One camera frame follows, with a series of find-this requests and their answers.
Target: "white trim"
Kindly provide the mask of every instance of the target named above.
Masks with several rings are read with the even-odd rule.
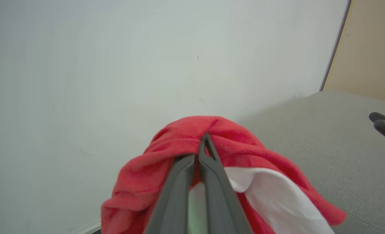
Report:
[[[82,231],[79,231],[76,234],[93,234],[100,229],[101,229],[101,222],[98,222],[97,224],[91,225],[90,227]]]

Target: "seam on gray surface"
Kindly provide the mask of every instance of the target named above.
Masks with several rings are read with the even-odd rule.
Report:
[[[325,200],[329,201],[331,204],[333,204],[334,206],[338,207],[339,209],[342,209],[343,211],[345,211],[348,215],[350,215],[354,220],[356,220],[357,222],[360,222],[360,223],[363,223],[364,225],[367,225],[368,227],[376,230],[376,231],[381,231],[381,232],[384,232],[385,233],[385,229],[384,228],[381,228],[377,225],[372,225],[372,224],[369,224],[368,222],[365,222],[364,220],[360,219],[359,217],[353,215],[352,213],[348,212],[347,210],[343,209],[341,206],[333,203],[332,201],[330,201],[328,198],[322,196],[323,198],[325,198]]]

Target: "beige wall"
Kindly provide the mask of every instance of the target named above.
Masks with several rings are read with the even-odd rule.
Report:
[[[353,0],[324,90],[385,101],[385,0]]]

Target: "red and white cloth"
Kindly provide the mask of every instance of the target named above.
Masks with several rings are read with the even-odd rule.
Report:
[[[207,132],[254,233],[332,234],[330,225],[344,221],[346,214],[320,196],[294,163],[266,149],[246,128],[197,116],[167,125],[143,155],[121,169],[112,197],[101,207],[102,233],[143,233],[173,158],[196,154]],[[196,174],[192,200],[205,203],[203,188]]]

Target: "red fabric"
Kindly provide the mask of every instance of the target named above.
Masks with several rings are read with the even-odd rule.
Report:
[[[223,166],[264,167],[290,178],[311,199],[330,225],[341,224],[346,214],[320,196],[290,160],[266,149],[246,128],[222,117],[187,117],[157,133],[143,155],[120,171],[112,197],[101,207],[104,234],[141,234],[175,156],[197,153],[202,136],[209,132]],[[238,194],[254,233],[273,230]]]

